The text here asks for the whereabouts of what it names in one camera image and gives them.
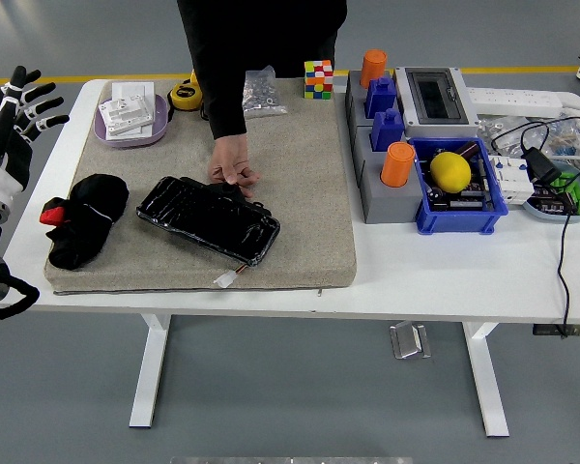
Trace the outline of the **person's hand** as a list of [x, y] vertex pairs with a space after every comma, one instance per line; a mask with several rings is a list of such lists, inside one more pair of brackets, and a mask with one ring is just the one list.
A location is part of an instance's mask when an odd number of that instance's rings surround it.
[[245, 133], [215, 140], [208, 177], [212, 183], [238, 186], [246, 198], [254, 196], [250, 188], [260, 180], [260, 174], [250, 167]]

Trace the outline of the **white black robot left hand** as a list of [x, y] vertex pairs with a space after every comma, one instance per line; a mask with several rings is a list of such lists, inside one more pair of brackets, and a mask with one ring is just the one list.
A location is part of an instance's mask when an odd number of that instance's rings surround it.
[[28, 72], [18, 66], [11, 79], [0, 87], [0, 187], [13, 187], [15, 192], [28, 186], [32, 142], [42, 132], [70, 121], [67, 115], [43, 116], [64, 102], [61, 97], [40, 100], [56, 89], [55, 83], [25, 88], [41, 75], [39, 70]]

